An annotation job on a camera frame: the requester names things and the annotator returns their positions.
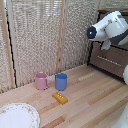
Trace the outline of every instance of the pink cup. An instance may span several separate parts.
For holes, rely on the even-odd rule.
[[[50,82],[52,81],[51,78],[46,73],[43,72],[37,73],[35,78],[36,88],[39,90],[47,89],[48,88],[47,80],[49,80]]]

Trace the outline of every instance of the wooden tabletop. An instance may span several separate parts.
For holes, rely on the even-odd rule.
[[[128,87],[91,66],[79,66],[65,72],[68,84],[60,91],[68,102],[60,104],[52,97],[57,92],[53,82],[46,90],[35,83],[0,95],[0,107],[23,102],[36,108],[40,128],[110,128],[128,102]]]

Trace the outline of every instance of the plate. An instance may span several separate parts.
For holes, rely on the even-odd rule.
[[[0,128],[39,128],[40,117],[26,103],[12,103],[0,109]]]

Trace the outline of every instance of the cup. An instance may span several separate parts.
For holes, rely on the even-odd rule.
[[[55,75],[55,81],[56,81],[55,87],[57,90],[64,91],[66,89],[67,78],[68,76],[64,73],[59,73]]]
[[[49,80],[50,82],[52,81],[51,78],[46,73],[43,72],[37,73],[35,77],[36,88],[39,90],[47,89],[48,88],[47,80]]]

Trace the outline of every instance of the yellow object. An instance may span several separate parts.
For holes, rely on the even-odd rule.
[[[54,93],[52,96],[61,104],[68,102],[68,99],[59,92]]]

